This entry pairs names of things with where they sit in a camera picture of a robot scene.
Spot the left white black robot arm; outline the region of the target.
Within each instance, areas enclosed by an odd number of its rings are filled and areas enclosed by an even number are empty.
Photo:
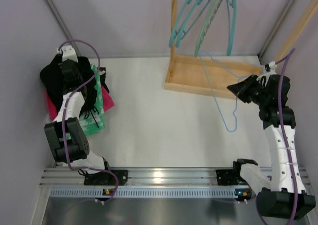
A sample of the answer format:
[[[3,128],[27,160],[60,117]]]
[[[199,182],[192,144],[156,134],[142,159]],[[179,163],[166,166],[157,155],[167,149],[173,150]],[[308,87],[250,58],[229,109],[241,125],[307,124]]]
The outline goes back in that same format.
[[[108,179],[113,175],[107,160],[90,151],[87,136],[79,117],[89,92],[77,61],[66,59],[60,65],[63,78],[62,105],[55,119],[44,127],[45,135],[56,162],[70,170],[85,171],[90,180]]]

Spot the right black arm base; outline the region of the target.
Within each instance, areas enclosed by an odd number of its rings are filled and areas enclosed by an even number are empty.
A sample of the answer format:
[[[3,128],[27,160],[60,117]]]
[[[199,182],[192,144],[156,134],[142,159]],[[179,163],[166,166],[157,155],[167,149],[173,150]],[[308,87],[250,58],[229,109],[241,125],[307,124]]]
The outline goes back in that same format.
[[[244,181],[233,169],[216,170],[217,184],[222,186],[242,185]]]

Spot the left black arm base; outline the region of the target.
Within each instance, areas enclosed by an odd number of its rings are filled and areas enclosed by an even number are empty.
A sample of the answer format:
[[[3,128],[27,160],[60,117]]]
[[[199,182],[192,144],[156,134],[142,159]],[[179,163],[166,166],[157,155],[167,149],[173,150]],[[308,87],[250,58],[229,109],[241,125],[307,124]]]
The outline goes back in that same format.
[[[118,185],[123,186],[128,181],[128,171],[127,170],[112,170],[112,173],[114,173],[118,179]],[[111,186],[116,185],[115,177],[109,173],[105,172],[98,172],[95,174],[89,174],[86,172],[85,174],[82,172],[79,172],[79,174],[84,176],[84,185],[86,186]]]

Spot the black trousers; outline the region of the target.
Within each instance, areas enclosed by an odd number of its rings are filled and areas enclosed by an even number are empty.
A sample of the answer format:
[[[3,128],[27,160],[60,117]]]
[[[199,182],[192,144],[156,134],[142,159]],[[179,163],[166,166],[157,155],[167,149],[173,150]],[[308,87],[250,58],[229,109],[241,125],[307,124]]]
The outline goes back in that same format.
[[[44,67],[40,72],[40,79],[47,90],[48,96],[57,110],[57,116],[51,121],[62,120],[62,113],[60,111],[63,103],[64,93],[64,79],[61,72],[62,56],[56,55],[52,62]],[[89,80],[97,71],[97,66],[92,65],[87,57],[78,57],[79,71],[84,81]],[[96,84],[95,79],[87,84],[87,98],[85,105],[82,107],[80,116],[85,111],[90,111],[95,104],[95,97],[97,95],[94,86]]]

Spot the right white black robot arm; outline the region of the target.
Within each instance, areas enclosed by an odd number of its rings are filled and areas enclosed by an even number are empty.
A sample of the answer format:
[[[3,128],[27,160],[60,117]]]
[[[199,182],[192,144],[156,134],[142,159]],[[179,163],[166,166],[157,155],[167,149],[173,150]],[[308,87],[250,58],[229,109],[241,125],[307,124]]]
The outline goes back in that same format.
[[[236,98],[259,107],[259,118],[269,143],[272,174],[264,175],[254,160],[238,159],[233,168],[256,195],[256,208],[263,217],[287,219],[291,224],[310,212],[316,201],[301,180],[295,149],[296,120],[286,106],[290,79],[278,74],[251,75],[227,86]]]

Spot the light blue wire hanger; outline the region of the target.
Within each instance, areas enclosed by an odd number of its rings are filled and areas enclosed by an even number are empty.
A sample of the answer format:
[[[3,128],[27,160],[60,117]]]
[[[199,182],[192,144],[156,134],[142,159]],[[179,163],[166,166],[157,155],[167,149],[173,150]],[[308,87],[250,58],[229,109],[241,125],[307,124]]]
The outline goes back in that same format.
[[[223,124],[226,128],[226,130],[230,133],[233,133],[237,130],[237,117],[236,117],[236,111],[238,109],[238,99],[235,98],[235,107],[234,107],[234,110],[232,111],[232,116],[234,118],[234,128],[233,129],[229,129],[228,128],[228,125],[223,117],[223,114],[222,114],[222,111],[219,107],[219,104],[218,104],[218,101],[216,99],[216,90],[221,90],[221,89],[226,89],[226,87],[228,85],[226,85],[226,79],[228,76],[224,76],[224,82],[220,81],[220,80],[216,80],[216,79],[213,79],[211,81],[209,75],[208,75],[208,72],[207,72],[207,69],[206,69],[206,64],[203,62],[203,55],[207,55],[210,57],[210,59],[214,62],[214,63],[217,63],[219,66],[221,66],[224,70],[226,70],[228,72],[228,74],[232,75],[233,77],[236,78],[237,82],[241,82],[243,79],[246,79],[249,77],[249,75],[244,75],[244,76],[237,76],[234,72],[232,72],[228,67],[226,67],[223,63],[221,63],[220,61],[216,60],[213,58],[213,56],[207,52],[207,51],[201,51],[198,53],[198,56],[200,58],[200,61],[201,61],[201,64],[202,64],[202,67],[203,67],[203,71],[204,71],[204,74],[206,76],[206,79],[207,79],[207,82],[208,82],[208,85],[210,87],[210,90],[211,90],[211,93],[212,93],[212,96],[214,98],[214,101],[215,101],[215,104],[216,104],[216,107],[218,109],[218,112],[221,116],[221,119],[223,121]]]

